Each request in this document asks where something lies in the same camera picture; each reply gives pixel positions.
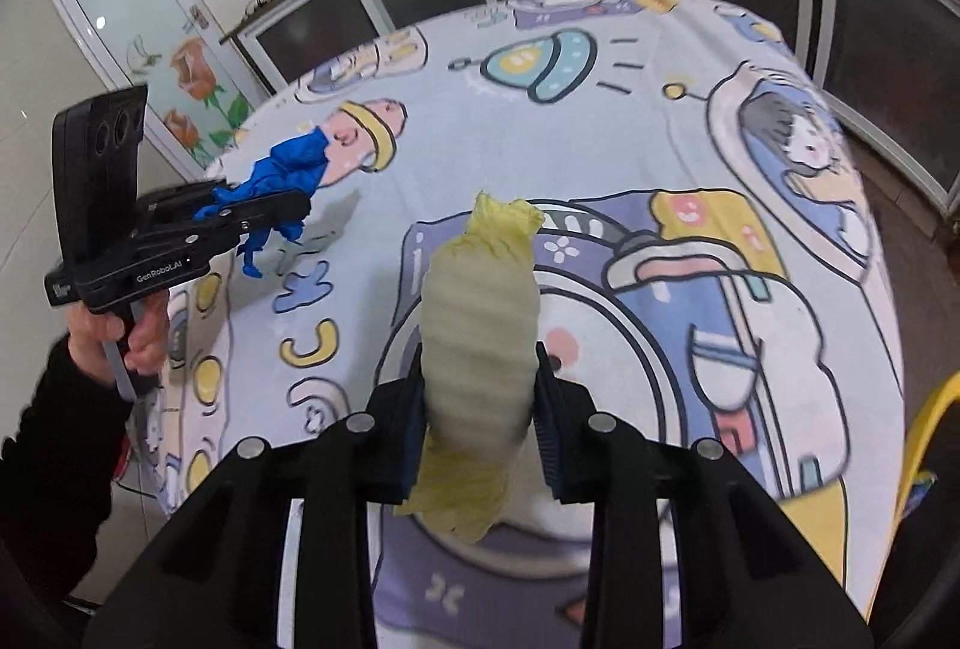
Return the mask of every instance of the blue rubber toy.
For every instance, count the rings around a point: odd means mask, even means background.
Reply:
[[[227,205],[266,196],[268,193],[301,190],[307,196],[312,196],[320,188],[320,179],[326,169],[328,144],[325,134],[316,128],[304,137],[293,137],[274,145],[267,158],[261,158],[253,165],[253,172],[246,183],[241,183],[234,189],[214,189],[212,193],[216,204],[198,210],[194,219],[208,219],[216,216]],[[287,240],[296,241],[304,233],[304,222],[282,223],[275,228]],[[253,263],[253,254],[263,250],[269,237],[269,229],[258,229],[250,233],[246,243],[237,247],[237,255],[243,254],[243,272],[248,277],[263,277],[263,273]]]

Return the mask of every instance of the cartoon tablecloth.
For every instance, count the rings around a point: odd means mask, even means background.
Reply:
[[[723,441],[867,609],[901,464],[901,347],[846,144],[778,29],[714,0],[438,17],[301,77],[210,174],[244,180],[318,126],[328,167],[301,244],[273,234],[263,279],[223,256],[171,299],[169,369],[142,414],[168,508],[241,438],[315,436],[404,374],[430,257],[486,190],[544,211],[539,337],[557,374],[649,438]],[[371,507],[381,645],[576,646],[591,516],[550,499],[532,435],[483,542]],[[661,541],[674,645],[668,513]]]

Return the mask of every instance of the door handle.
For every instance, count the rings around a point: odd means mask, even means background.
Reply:
[[[190,7],[190,17],[193,19],[193,22],[200,27],[200,31],[206,31],[206,29],[210,27],[210,21],[206,19],[203,10],[196,4]]]

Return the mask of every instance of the black sleeve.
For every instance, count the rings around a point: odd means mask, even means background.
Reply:
[[[61,599],[97,556],[131,403],[50,351],[16,438],[0,449],[0,537],[35,590]]]

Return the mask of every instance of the cartoon girl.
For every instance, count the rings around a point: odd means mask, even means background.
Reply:
[[[774,91],[743,105],[743,130],[760,140],[786,166],[784,182],[798,196],[839,206],[838,237],[856,256],[870,250],[869,212],[841,140],[810,106],[800,107]]]

